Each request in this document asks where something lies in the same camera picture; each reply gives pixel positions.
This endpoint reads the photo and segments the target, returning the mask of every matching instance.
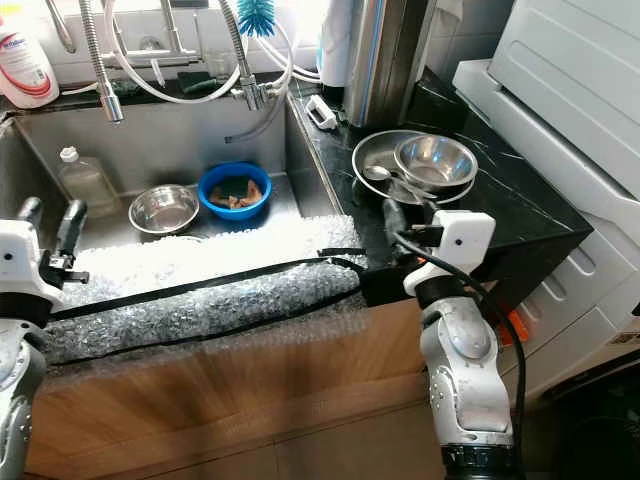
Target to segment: black countertop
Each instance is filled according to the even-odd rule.
[[[401,287],[401,282],[389,280],[401,280],[406,271],[391,267],[382,199],[357,180],[351,164],[358,142],[379,130],[340,124],[333,131],[322,131],[304,113],[308,97],[320,93],[319,87],[294,81],[291,92],[294,107],[340,205],[355,219],[367,249],[372,271],[370,291],[365,291],[367,300],[378,304],[403,297],[401,289],[390,287]],[[337,110],[338,105],[327,103]],[[425,73],[416,86],[407,121],[398,128],[454,138],[476,155],[479,172],[475,185],[447,208],[486,212],[495,218],[496,230],[487,259],[474,276],[482,281],[502,281],[503,285],[494,290],[505,308],[515,307],[592,231],[589,223],[526,159],[433,74]],[[410,222],[423,222],[419,207],[403,209]]]

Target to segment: stainless steel sink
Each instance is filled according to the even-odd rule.
[[[251,161],[270,174],[268,207],[247,222],[224,221],[201,208],[183,235],[210,236],[340,212],[289,102],[260,137],[232,145],[226,145],[224,137],[250,129],[264,113],[222,99],[198,106],[135,105],[125,107],[125,114],[120,125],[107,123],[98,108],[32,113],[6,121],[0,132],[0,215],[14,214],[26,196],[40,196],[46,208],[41,241],[52,246],[65,205],[55,174],[58,152],[68,145],[102,161],[123,204],[118,213],[87,222],[80,249],[156,239],[129,224],[127,209],[133,198],[163,183],[194,186],[206,170],[227,161]]]

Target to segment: faucet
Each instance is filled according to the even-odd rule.
[[[78,1],[80,3],[82,26],[84,28],[84,34],[87,37],[87,45],[89,46],[89,56],[91,57],[93,70],[96,73],[100,103],[102,104],[104,113],[107,115],[107,119],[113,123],[120,123],[124,120],[124,115],[120,107],[120,100],[113,91],[113,87],[107,76],[107,71],[104,68],[104,62],[100,56],[96,24],[93,20],[93,12],[91,11],[91,0]]]
[[[106,73],[107,65],[110,68],[117,68],[118,63],[113,53],[101,54],[96,35],[95,22],[93,12],[91,11],[91,0],[78,0],[80,4],[80,13],[82,17],[82,25],[84,27],[87,44],[89,45],[89,54],[91,63],[96,74],[98,83],[98,92],[100,94],[100,102],[107,115],[109,121],[119,123],[124,119],[120,101],[113,91],[111,82]],[[202,60],[200,55],[194,50],[187,50],[182,46],[178,28],[173,18],[173,10],[170,0],[160,0],[162,12],[164,14],[164,22],[169,35],[169,49],[142,49],[128,50],[122,36],[122,30],[116,20],[113,21],[113,28],[116,32],[118,44],[123,54],[132,67],[149,67],[153,61],[161,66],[185,66],[191,63],[197,63]],[[270,84],[258,84],[255,75],[251,73],[249,63],[247,62],[244,49],[242,48],[242,40],[238,25],[233,16],[233,11],[229,7],[227,0],[219,0],[220,8],[224,16],[227,29],[233,41],[234,51],[237,57],[238,66],[240,68],[240,86],[241,89],[233,89],[231,91],[234,98],[245,99],[249,110],[260,110],[264,108],[267,100],[272,95]]]
[[[64,18],[60,15],[60,11],[58,10],[55,0],[45,0],[45,3],[47,4],[47,7],[49,7],[51,19],[56,27],[56,32],[58,32],[58,38],[60,39],[62,46],[68,53],[76,53],[76,45],[69,33],[67,24],[64,23]]]

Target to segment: bubble wrap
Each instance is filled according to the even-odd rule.
[[[205,240],[169,237],[153,243],[86,250],[78,255],[76,269],[91,272],[91,282],[70,285],[64,302],[67,307],[84,305],[315,257],[322,248],[359,245],[353,220],[330,216],[289,220],[283,225]],[[364,257],[349,259],[362,265],[366,262]],[[358,277],[349,269],[329,264],[301,265],[278,274],[51,322],[46,329],[45,354],[50,364],[60,364],[127,348],[219,334],[256,321],[291,315],[357,285]],[[341,307],[341,315],[357,316],[363,302],[359,298],[347,305],[352,310],[346,312]],[[325,309],[324,314],[317,312],[314,318],[335,317],[335,308]],[[353,322],[353,326],[358,325],[360,322]],[[305,341],[309,335],[297,330],[289,337],[289,342]],[[223,345],[221,340],[225,339],[216,340],[216,345]]]
[[[128,370],[179,361],[195,353],[214,355],[228,350],[343,338],[366,329],[369,318],[366,312],[365,300],[357,294],[297,318],[227,337],[181,345],[141,347],[115,356],[62,367],[51,366],[41,392],[52,393],[90,378],[113,377]]]

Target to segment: white bottle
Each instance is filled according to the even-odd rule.
[[[89,218],[103,217],[116,212],[120,200],[104,174],[100,160],[80,157],[75,147],[60,152],[63,165],[58,176],[73,199],[84,200],[89,207]]]
[[[0,17],[0,92],[18,108],[36,108],[60,95],[38,40]]]

